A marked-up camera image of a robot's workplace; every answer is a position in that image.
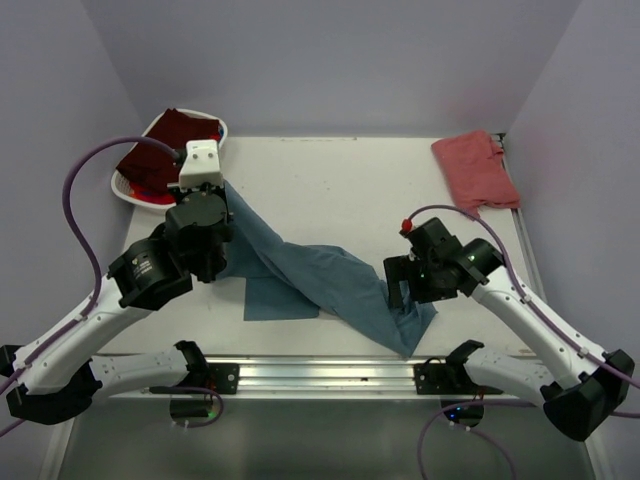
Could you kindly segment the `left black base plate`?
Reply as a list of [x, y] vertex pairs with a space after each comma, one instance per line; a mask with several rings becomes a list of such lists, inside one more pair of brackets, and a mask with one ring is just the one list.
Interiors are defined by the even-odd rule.
[[208, 363], [205, 367], [190, 372], [176, 386], [150, 387], [151, 394], [203, 394], [235, 395], [240, 380], [237, 363]]

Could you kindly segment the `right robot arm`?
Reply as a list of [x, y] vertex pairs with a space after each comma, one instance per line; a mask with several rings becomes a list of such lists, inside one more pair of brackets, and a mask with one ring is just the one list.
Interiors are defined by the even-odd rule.
[[416, 226], [403, 221], [406, 255], [383, 266], [389, 300], [398, 307], [401, 290], [415, 303], [464, 295], [499, 318], [537, 356], [535, 363], [467, 340], [419, 374], [439, 388], [468, 392], [485, 387], [541, 408], [562, 434], [586, 440], [625, 401], [634, 360], [589, 340], [546, 305], [515, 273], [499, 242], [477, 238], [462, 244], [439, 218]]

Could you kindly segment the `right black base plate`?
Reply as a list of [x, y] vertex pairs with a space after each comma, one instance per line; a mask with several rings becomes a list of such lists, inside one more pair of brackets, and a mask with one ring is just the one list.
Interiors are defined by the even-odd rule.
[[502, 391], [471, 380], [462, 366], [432, 358], [413, 365], [413, 380], [418, 395], [500, 395]]

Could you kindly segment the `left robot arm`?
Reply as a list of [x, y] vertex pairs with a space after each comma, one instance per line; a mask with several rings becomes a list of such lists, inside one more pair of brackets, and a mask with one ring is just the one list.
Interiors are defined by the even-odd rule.
[[100, 289], [51, 331], [24, 346], [1, 349], [1, 392], [18, 424], [56, 425], [99, 399], [147, 389], [194, 395], [204, 407], [223, 403], [204, 354], [181, 340], [151, 354], [103, 356], [121, 332], [192, 291], [226, 267], [233, 236], [225, 187], [209, 182], [172, 188], [175, 206], [146, 238], [108, 267]]

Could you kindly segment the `aluminium mounting rail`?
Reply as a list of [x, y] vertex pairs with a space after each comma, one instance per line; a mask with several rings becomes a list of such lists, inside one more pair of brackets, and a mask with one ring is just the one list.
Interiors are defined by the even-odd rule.
[[237, 393], [243, 397], [342, 397], [418, 395], [413, 365], [427, 361], [393, 358], [341, 358], [292, 356], [210, 356], [187, 360], [171, 350], [164, 353], [96, 356], [90, 371], [101, 388], [96, 400], [133, 392], [149, 393], [150, 387], [176, 386], [190, 372], [208, 363], [237, 363]]

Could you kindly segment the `red and blue clothes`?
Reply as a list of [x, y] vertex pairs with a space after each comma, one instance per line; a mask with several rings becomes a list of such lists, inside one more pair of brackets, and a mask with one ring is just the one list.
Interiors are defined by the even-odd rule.
[[[159, 140], [174, 150], [184, 150], [190, 140], [220, 141], [222, 133], [218, 121], [204, 122], [197, 119], [189, 126], [158, 123], [146, 136]], [[121, 160], [117, 170], [129, 181], [136, 199], [159, 205], [173, 202], [168, 185], [177, 182], [179, 169], [170, 156], [156, 147], [136, 145]]]

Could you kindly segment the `blue t shirt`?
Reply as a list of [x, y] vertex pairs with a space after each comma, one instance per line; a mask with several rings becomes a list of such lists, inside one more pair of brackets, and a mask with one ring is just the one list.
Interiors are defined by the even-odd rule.
[[287, 242], [230, 183], [225, 192], [233, 239], [216, 278], [246, 281], [246, 321], [310, 319], [324, 310], [369, 340], [413, 355], [437, 315], [432, 304], [412, 301], [403, 285], [400, 306], [391, 307], [387, 282], [371, 265], [339, 246]]

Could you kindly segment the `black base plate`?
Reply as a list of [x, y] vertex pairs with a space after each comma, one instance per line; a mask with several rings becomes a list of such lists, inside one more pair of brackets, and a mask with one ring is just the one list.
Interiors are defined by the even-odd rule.
[[418, 395], [500, 395], [502, 391], [471, 380], [462, 366], [432, 358], [413, 365], [413, 380]]
[[151, 394], [203, 394], [235, 395], [240, 380], [237, 363], [208, 363], [205, 367], [190, 372], [176, 386], [150, 387]]

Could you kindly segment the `white laundry basket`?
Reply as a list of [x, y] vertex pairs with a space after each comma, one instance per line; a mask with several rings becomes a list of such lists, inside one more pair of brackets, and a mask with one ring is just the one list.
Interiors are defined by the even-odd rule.
[[[222, 139], [220, 141], [217, 141], [219, 144], [219, 149], [222, 149], [222, 146], [224, 145], [227, 137], [228, 137], [228, 133], [229, 133], [229, 129], [228, 126], [226, 124], [226, 122], [224, 120], [222, 120], [221, 118], [209, 114], [209, 113], [205, 113], [205, 112], [200, 112], [197, 110], [191, 110], [191, 109], [185, 109], [185, 108], [175, 108], [183, 113], [186, 113], [189, 116], [192, 117], [196, 117], [196, 118], [208, 118], [208, 119], [217, 119], [220, 121], [221, 126], [224, 128], [224, 131], [222, 133]], [[157, 120], [160, 118], [160, 116], [163, 114], [159, 114], [150, 124], [149, 126], [146, 128], [146, 130], [142, 133], [143, 136], [146, 137], [146, 134], [150, 131], [151, 127], [157, 122]], [[111, 178], [111, 189], [112, 192], [114, 193], [114, 195], [128, 203], [131, 203], [135, 206], [140, 206], [140, 207], [144, 207], [148, 210], [151, 211], [166, 211], [168, 208], [172, 207], [174, 205], [174, 199], [173, 202], [167, 205], [159, 205], [159, 204], [153, 204], [153, 203], [149, 203], [147, 201], [143, 201], [143, 200], [139, 200], [136, 199], [133, 196], [133, 189], [129, 184], [129, 181], [127, 179], [125, 179], [117, 170], [114, 171], [112, 178]]]

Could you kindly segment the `dark red t shirt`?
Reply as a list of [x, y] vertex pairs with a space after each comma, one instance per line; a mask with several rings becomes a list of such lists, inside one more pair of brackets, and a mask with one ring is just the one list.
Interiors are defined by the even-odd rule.
[[[167, 109], [146, 137], [174, 150], [184, 149], [191, 140], [222, 139], [224, 128], [217, 119], [196, 118], [175, 108]], [[134, 187], [155, 195], [168, 193], [167, 185], [178, 181], [172, 157], [148, 144], [137, 144], [120, 161], [116, 170]]]

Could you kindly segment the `pink folded t shirt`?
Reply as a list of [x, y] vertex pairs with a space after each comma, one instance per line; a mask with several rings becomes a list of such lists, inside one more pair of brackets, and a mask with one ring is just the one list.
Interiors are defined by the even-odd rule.
[[520, 207], [520, 194], [503, 166], [504, 150], [488, 132], [440, 139], [431, 150], [457, 208], [479, 218], [481, 207]]

